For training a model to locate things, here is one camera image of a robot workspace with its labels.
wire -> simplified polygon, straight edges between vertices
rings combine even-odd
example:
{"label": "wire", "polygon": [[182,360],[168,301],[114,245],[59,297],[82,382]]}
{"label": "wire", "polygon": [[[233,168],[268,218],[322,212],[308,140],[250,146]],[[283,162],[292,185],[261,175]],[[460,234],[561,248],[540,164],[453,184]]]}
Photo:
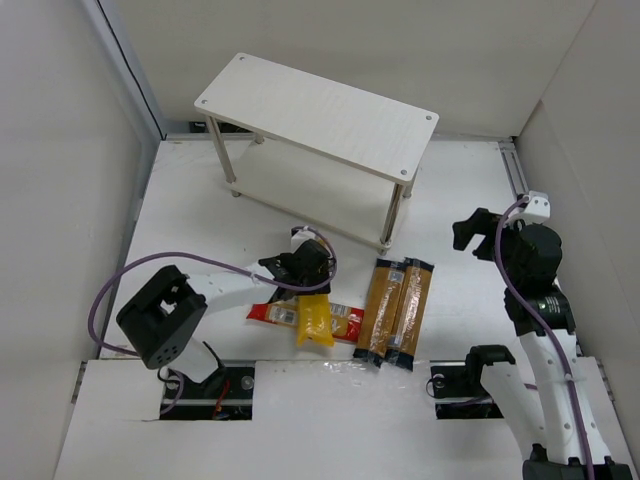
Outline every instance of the wire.
{"label": "wire", "polygon": [[[162,410],[160,410],[160,415],[164,415],[166,413],[169,413],[171,410],[173,410],[173,407],[175,407],[180,401],[180,398],[182,397],[182,392],[184,391],[184,377],[180,372],[173,371],[173,373],[175,373],[175,375],[178,377],[178,391],[176,392],[176,396],[173,397],[173,400],[171,401],[171,403],[167,405],[165,408],[163,408]],[[161,382],[163,382],[165,385],[167,383],[172,382],[171,380],[169,380],[169,378],[166,378],[166,379],[161,378],[160,370],[158,370],[158,379]]]}
{"label": "wire", "polygon": [[107,17],[107,14],[104,11],[104,8],[102,7],[102,3],[100,3],[100,0],[96,0],[96,3],[98,4],[98,8],[100,9],[100,12],[102,13],[102,16],[104,17],[104,21],[107,24],[107,28],[109,28],[109,31],[111,32],[111,35],[113,36],[113,39],[116,42],[116,46],[118,47],[118,50],[120,51],[120,55],[122,55],[122,59],[124,60],[124,64],[127,67],[127,70],[129,70],[129,73],[131,74],[131,77],[133,78],[133,81],[135,82],[136,86],[138,87],[138,90],[140,91],[140,95],[142,96],[142,101],[144,102],[145,106],[147,107],[147,110],[149,110],[149,114],[151,115],[151,118],[153,119],[153,123],[156,124],[156,128],[158,129],[158,133],[160,134],[160,138],[162,140],[164,140],[166,138],[166,136],[162,133],[162,129],[160,128],[160,124],[158,123],[158,120],[156,119],[155,115],[153,114],[153,111],[151,110],[151,106],[149,105],[149,102],[147,101],[147,97],[144,95],[144,90],[142,89],[142,86],[140,85],[140,82],[138,82],[138,79],[136,78],[136,75],[133,73],[133,69],[131,68],[131,65],[129,64],[129,60],[127,59],[127,56],[124,54],[124,49],[122,48],[122,45],[120,44],[120,40],[118,39],[118,36],[116,35],[116,32],[113,30],[113,26],[111,25],[111,22],[109,21],[109,17]]}
{"label": "wire", "polygon": [[507,274],[506,269],[504,268],[504,264],[502,262],[502,252],[501,252],[501,242],[502,242],[502,231],[504,226],[509,219],[511,213],[522,206],[529,200],[528,196],[522,197],[520,200],[516,201],[513,205],[511,205],[506,212],[500,217],[500,221],[498,222],[498,228],[496,230],[496,240],[494,245],[495,251],[495,261],[498,266],[498,271],[504,280],[504,283],[507,285],[507,289],[511,292],[513,297],[522,305],[525,310],[531,315],[531,317],[542,327],[544,332],[551,340],[556,352],[558,353],[558,357],[560,357],[560,364],[562,365],[562,370],[564,371],[565,377],[567,379],[567,387],[569,389],[569,399],[571,401],[571,408],[573,410],[573,416],[576,421],[576,428],[578,431],[578,439],[580,440],[580,446],[582,447],[582,453],[585,458],[585,463],[587,466],[587,478],[589,480],[595,480],[595,471],[593,469],[593,458],[591,457],[591,447],[589,446],[589,438],[587,437],[587,431],[584,427],[584,419],[582,417],[582,410],[580,409],[580,401],[578,400],[578,391],[576,389],[575,381],[573,379],[573,375],[571,373],[571,365],[569,364],[569,359],[567,358],[564,350],[562,349],[562,345],[560,344],[560,340],[556,337],[555,333],[553,333],[553,329],[544,321],[544,319],[540,316],[536,310],[529,305],[522,295],[518,292],[516,287],[511,282],[509,275]]}
{"label": "wire", "polygon": [[226,382],[224,382],[224,388],[222,389],[222,393],[220,393],[220,396],[218,397],[218,401],[216,402],[216,407],[213,409],[213,418],[216,418],[216,416],[220,413],[220,410],[222,410],[222,400],[224,400],[224,397],[227,396],[227,393],[229,393],[230,388],[231,388],[231,382],[227,380]]}
{"label": "wire", "polygon": [[142,258],[140,258],[138,260],[135,260],[134,262],[131,262],[129,265],[125,265],[123,268],[121,268],[116,273],[114,273],[111,276],[111,278],[109,278],[105,282],[105,284],[102,286],[102,288],[100,289],[100,291],[96,295],[96,298],[94,299],[93,304],[91,305],[91,309],[89,310],[89,318],[87,319],[87,328],[89,330],[89,336],[101,348],[106,348],[107,350],[111,350],[113,352],[121,353],[123,355],[131,355],[131,356],[134,356],[134,357],[138,356],[138,354],[133,350],[128,350],[126,348],[118,347],[116,345],[111,345],[111,344],[105,342],[104,340],[102,340],[98,336],[98,334],[96,333],[95,318],[96,318],[96,314],[98,312],[98,307],[100,306],[100,302],[102,301],[104,296],[107,294],[107,292],[111,289],[113,284],[116,283],[120,279],[120,277],[122,277],[125,273],[129,272],[130,270],[133,270],[136,267],[139,267],[140,265],[142,265],[144,263],[151,262],[153,260],[158,260],[160,258],[187,258],[189,260],[195,260],[197,262],[202,262],[202,263],[206,263],[208,265],[214,265],[216,267],[224,268],[224,269],[229,270],[231,272],[235,272],[235,273],[237,273],[239,275],[244,275],[246,277],[251,277],[251,278],[259,280],[259,281],[261,281],[263,283],[267,283],[269,285],[274,285],[274,286],[280,287],[280,288],[285,288],[287,290],[291,290],[291,291],[294,291],[294,292],[312,292],[314,290],[318,290],[318,289],[324,287],[325,285],[328,285],[333,280],[333,278],[336,276],[336,272],[338,271],[338,258],[336,257],[336,252],[333,249],[333,246],[331,245],[331,243],[329,243],[329,240],[327,240],[327,238],[324,235],[322,235],[315,228],[304,226],[304,227],[295,227],[293,230],[294,231],[308,230],[311,233],[317,235],[324,242],[326,247],[329,249],[329,252],[331,253],[331,257],[333,258],[333,268],[331,268],[331,273],[329,274],[329,278],[326,279],[325,281],[319,283],[318,285],[313,285],[311,287],[300,287],[300,286],[297,286],[297,285],[289,285],[289,284],[286,284],[286,283],[278,282],[276,280],[272,280],[272,279],[267,278],[267,277],[263,277],[262,275],[255,274],[255,273],[253,273],[253,272],[251,272],[249,270],[246,270],[244,268],[236,267],[234,265],[229,265],[228,263],[224,263],[224,262],[219,262],[218,260],[212,260],[210,258],[201,257],[200,255],[194,255],[193,253],[187,253],[187,252],[160,252],[160,253],[154,253],[153,255],[148,255],[146,257],[142,257]]}

white table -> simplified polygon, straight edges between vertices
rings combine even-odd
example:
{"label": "white table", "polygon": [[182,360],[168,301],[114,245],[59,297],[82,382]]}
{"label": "white table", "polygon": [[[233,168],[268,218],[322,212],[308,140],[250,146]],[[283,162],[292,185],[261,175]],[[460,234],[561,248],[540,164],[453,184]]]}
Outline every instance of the white table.
{"label": "white table", "polygon": [[[245,53],[229,62],[195,107],[206,117],[235,196],[381,252],[392,244],[403,198],[411,197],[438,121],[428,110]],[[216,120],[256,133],[235,165]]]}
{"label": "white table", "polygon": [[[247,143],[228,142],[232,162]],[[256,364],[253,420],[157,421],[162,385],[153,372],[138,360],[93,361],[55,480],[519,478],[519,452],[504,421],[437,420],[424,391],[428,359],[461,359],[476,344],[507,345],[524,379],[532,379],[502,306],[495,266],[451,248],[451,223],[478,206],[502,210],[512,201],[511,190],[495,143],[436,139],[427,158],[405,227],[388,254],[436,265],[412,374],[344,361],[352,345],[296,349],[293,330],[246,321],[248,307],[205,317],[197,335],[223,358],[266,360]],[[163,142],[129,261],[182,249],[248,264],[287,250],[289,228],[299,223],[228,195],[210,142]],[[363,306],[375,253],[340,235],[329,238],[339,261],[332,300]],[[176,263],[185,271],[210,271]],[[162,265],[125,276],[114,311]],[[115,321],[106,339],[127,345]],[[601,433],[614,459],[631,464],[597,365],[580,362]]]}

lower shelf board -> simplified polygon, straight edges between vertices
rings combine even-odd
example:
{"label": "lower shelf board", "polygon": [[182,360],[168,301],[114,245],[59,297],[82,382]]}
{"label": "lower shelf board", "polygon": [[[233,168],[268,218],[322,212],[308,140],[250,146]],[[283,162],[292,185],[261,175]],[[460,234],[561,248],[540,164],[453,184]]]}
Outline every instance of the lower shelf board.
{"label": "lower shelf board", "polygon": [[[298,147],[265,139],[233,162],[231,190],[375,248],[380,242],[393,182]],[[407,200],[402,200],[398,230]]]}

shelf leg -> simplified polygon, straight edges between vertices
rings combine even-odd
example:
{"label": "shelf leg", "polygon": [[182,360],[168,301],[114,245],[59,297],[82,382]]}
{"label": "shelf leg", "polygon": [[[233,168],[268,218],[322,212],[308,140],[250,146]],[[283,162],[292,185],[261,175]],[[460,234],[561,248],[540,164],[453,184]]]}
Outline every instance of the shelf leg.
{"label": "shelf leg", "polygon": [[403,198],[411,198],[411,193],[413,192],[413,184],[416,183],[416,177],[418,176],[419,168],[416,168],[416,173],[413,174],[413,178],[411,179],[411,183],[407,185],[404,189],[404,193],[402,194]]}
{"label": "shelf leg", "polygon": [[389,204],[389,211],[387,212],[387,219],[384,221],[384,228],[382,230],[382,237],[380,242],[386,245],[391,241],[391,234],[393,233],[393,227],[398,217],[398,209],[400,208],[400,200],[402,198],[402,190],[404,187],[399,184],[395,184],[393,187],[393,193],[391,194],[391,203]]}
{"label": "shelf leg", "polygon": [[[220,159],[220,164],[222,165],[222,170],[224,170],[224,176],[227,179],[227,183],[234,183],[236,181],[236,175],[233,173],[231,160],[229,160],[229,154],[224,146],[224,140],[222,139],[222,134],[218,128],[218,122],[216,122],[215,118],[209,116],[206,117],[206,120],[207,127],[209,127],[209,132],[211,132],[211,139],[213,140],[214,147],[216,147],[216,153]],[[240,196],[238,192],[231,193],[234,197]]]}

white shelf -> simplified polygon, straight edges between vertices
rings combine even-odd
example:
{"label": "white shelf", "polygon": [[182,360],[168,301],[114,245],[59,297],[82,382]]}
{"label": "white shelf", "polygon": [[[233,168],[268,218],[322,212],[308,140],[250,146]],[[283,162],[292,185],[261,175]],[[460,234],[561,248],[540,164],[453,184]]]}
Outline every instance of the white shelf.
{"label": "white shelf", "polygon": [[244,53],[195,107],[400,185],[411,182],[438,122],[428,110]]}
{"label": "white shelf", "polygon": [[251,144],[233,162],[233,169],[237,181],[229,185],[232,190],[370,246],[384,247],[380,234],[393,183],[270,139]]}

